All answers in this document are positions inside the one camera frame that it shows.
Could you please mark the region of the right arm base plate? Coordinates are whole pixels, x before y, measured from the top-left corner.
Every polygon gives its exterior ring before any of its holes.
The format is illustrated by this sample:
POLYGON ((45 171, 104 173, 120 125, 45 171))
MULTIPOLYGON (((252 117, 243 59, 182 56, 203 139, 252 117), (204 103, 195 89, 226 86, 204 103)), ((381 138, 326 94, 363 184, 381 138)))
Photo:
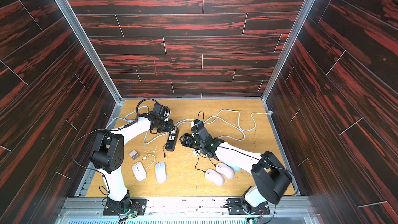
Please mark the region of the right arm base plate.
POLYGON ((226 208, 228 210, 229 215, 270 214, 270 209, 267 201, 259 204, 257 207, 253 207, 243 198, 228 198, 227 203, 223 205, 223 208, 226 208))

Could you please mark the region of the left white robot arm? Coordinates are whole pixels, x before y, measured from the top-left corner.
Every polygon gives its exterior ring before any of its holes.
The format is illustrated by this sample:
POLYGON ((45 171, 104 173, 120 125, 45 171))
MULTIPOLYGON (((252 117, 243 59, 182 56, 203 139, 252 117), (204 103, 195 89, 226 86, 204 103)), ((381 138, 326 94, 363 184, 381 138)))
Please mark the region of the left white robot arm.
POLYGON ((121 166, 124 160, 124 145, 138 135, 155 129, 157 132, 172 132, 175 125, 172 120, 150 120, 139 117, 133 124, 127 124, 117 130, 100 130, 96 134, 90 161, 99 172, 103 173, 103 179, 108 197, 121 202, 128 193, 124 184, 121 166))

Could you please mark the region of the white wireless mouse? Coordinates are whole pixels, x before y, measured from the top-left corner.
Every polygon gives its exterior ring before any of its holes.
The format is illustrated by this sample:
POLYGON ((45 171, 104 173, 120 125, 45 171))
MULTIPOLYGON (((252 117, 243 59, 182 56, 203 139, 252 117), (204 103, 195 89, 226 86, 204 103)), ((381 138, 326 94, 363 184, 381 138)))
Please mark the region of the white wireless mouse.
POLYGON ((132 165, 132 171, 137 181, 143 181, 147 177, 147 173, 141 162, 132 165))

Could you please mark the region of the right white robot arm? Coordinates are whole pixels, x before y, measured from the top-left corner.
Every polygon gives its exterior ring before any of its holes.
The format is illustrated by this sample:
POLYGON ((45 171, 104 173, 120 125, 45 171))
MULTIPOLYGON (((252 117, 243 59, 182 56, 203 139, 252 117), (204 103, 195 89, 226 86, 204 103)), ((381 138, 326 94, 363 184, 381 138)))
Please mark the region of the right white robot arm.
POLYGON ((184 147, 197 149, 207 158, 238 167, 252 175, 255 186, 249 188, 241 198, 241 204, 247 212, 265 201, 278 204, 292 182, 291 173, 272 152, 253 153, 213 138, 201 121, 194 121, 191 133, 185 133, 179 140, 184 147))

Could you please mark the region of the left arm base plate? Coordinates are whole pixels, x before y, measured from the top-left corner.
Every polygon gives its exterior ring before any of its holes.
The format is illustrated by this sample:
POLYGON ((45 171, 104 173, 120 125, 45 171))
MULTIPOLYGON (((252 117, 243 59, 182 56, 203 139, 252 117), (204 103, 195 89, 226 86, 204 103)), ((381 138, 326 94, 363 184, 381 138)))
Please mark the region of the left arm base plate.
POLYGON ((106 203, 103 211, 104 216, 143 216, 146 211, 147 199, 127 198, 121 201, 115 201, 106 198, 106 203))

